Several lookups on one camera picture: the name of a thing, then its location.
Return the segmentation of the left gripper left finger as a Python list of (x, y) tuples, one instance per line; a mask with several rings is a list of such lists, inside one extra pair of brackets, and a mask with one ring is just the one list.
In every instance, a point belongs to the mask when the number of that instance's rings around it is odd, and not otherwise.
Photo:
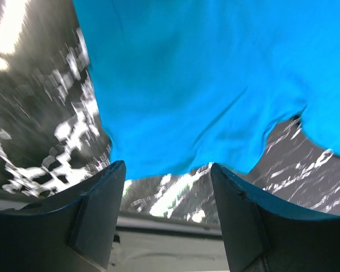
[(106, 271), (125, 176), (116, 161), (51, 197), (0, 211), (0, 271)]

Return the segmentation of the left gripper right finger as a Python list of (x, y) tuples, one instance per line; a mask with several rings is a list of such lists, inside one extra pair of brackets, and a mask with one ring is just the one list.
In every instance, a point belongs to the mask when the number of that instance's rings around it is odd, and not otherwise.
[(340, 271), (340, 216), (287, 202), (218, 163), (211, 181), (231, 271)]

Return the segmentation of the blue t shirt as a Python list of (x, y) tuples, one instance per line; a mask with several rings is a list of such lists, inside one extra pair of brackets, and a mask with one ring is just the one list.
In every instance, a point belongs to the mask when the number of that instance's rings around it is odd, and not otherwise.
[(300, 116), (340, 156), (340, 1), (75, 1), (101, 123), (128, 179), (248, 173)]

